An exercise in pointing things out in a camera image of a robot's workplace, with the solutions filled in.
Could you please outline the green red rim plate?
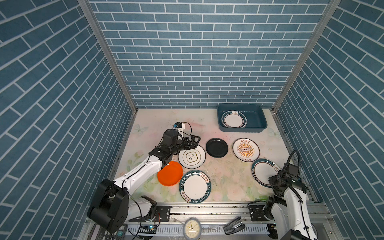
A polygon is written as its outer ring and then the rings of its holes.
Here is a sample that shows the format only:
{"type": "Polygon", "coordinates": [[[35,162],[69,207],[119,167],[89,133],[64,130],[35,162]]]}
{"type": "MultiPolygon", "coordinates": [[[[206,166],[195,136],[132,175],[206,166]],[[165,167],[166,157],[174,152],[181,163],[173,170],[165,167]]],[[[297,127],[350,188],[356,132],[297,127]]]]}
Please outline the green red rim plate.
{"type": "Polygon", "coordinates": [[[267,159],[258,159],[253,162],[251,172],[257,183],[265,188],[271,188],[269,178],[278,174],[281,168],[267,159]]]}

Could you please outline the small green rim plate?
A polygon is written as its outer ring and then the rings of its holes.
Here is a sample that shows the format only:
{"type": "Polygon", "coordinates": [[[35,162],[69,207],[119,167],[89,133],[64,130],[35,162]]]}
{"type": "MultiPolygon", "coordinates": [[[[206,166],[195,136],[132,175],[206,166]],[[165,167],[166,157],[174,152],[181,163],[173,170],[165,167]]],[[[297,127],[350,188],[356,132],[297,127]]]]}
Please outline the small green rim plate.
{"type": "Polygon", "coordinates": [[[246,116],[238,111],[227,111],[221,117],[222,124],[227,128],[244,128],[247,124],[246,116]]]}

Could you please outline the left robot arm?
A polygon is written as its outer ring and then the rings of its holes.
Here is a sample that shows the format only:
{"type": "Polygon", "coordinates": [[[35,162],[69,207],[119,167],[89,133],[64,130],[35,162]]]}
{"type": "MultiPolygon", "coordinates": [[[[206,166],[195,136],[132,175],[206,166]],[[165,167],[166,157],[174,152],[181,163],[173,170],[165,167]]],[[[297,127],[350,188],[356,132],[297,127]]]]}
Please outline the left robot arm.
{"type": "Polygon", "coordinates": [[[201,138],[183,137],[178,129],[168,129],[148,157],[133,170],[114,180],[99,183],[89,206],[87,217],[109,233],[115,233],[125,221],[145,217],[156,208],[154,201],[142,196],[135,200],[132,194],[150,177],[167,166],[181,151],[198,147],[201,138]]]}

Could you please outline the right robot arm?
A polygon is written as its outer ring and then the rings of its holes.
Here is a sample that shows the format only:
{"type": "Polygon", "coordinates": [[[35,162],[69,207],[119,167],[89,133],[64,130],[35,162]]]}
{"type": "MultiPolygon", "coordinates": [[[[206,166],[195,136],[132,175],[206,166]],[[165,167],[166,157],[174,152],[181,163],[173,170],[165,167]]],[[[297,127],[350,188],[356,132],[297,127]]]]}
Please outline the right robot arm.
{"type": "Polygon", "coordinates": [[[307,187],[299,180],[298,166],[285,164],[269,178],[274,194],[264,207],[265,217],[275,221],[278,240],[317,240],[307,208],[307,187]]]}

